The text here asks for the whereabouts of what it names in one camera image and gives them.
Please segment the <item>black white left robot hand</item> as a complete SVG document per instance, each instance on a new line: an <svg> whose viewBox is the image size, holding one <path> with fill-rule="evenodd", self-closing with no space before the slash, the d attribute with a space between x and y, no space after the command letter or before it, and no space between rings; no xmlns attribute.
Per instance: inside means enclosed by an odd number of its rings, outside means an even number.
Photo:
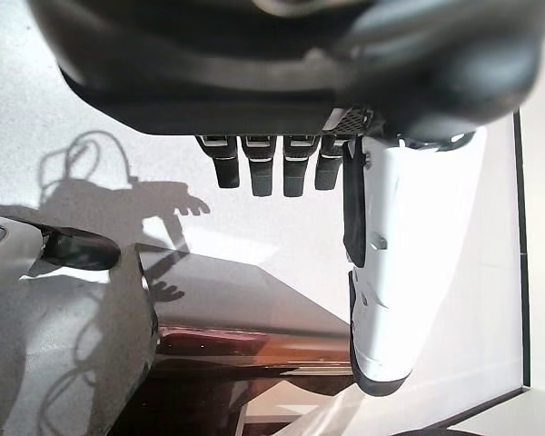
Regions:
<svg viewBox="0 0 545 436"><path fill-rule="evenodd" d="M460 257L483 128L529 95L545 1L33 1L69 87L144 134L192 135L223 188L343 189L354 380L411 374Z"/></svg>

